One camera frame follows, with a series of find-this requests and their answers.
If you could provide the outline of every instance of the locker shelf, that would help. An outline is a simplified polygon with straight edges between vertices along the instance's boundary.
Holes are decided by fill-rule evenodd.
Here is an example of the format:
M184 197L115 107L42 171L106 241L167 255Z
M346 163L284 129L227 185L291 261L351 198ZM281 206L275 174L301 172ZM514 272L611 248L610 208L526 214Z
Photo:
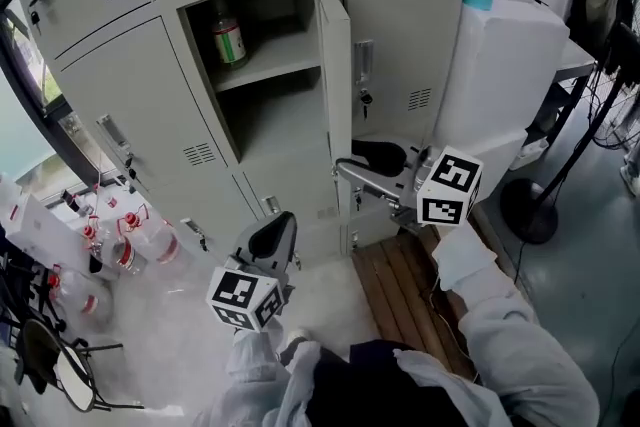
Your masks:
M326 138L319 68L231 89L218 101L242 161Z
M286 32L264 38L250 49L249 61L242 68L210 76L216 92L251 82L320 66L316 25L307 31Z

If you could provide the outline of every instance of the black window frame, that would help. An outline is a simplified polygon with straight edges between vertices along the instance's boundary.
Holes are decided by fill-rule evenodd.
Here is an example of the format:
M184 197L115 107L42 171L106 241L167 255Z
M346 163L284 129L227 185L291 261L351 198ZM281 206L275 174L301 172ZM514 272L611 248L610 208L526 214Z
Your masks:
M13 0L0 0L0 13L4 13ZM98 169L71 140L59 121L73 110L61 94L43 106L35 95L33 77L26 63L12 50L5 31L0 30L0 68L27 115L51 145L58 156L76 176L91 189L98 182Z

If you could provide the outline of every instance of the black chair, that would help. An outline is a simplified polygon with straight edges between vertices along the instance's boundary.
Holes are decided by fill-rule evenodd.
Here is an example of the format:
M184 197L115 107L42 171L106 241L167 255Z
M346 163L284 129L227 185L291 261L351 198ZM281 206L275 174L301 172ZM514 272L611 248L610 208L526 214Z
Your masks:
M71 405L82 413L92 409L144 409L144 406L111 404L96 388L89 365L92 352L122 348L122 344L87 347L77 339L68 344L43 322L29 319L18 335L16 350L23 364L23 372L37 376L40 381L62 391Z

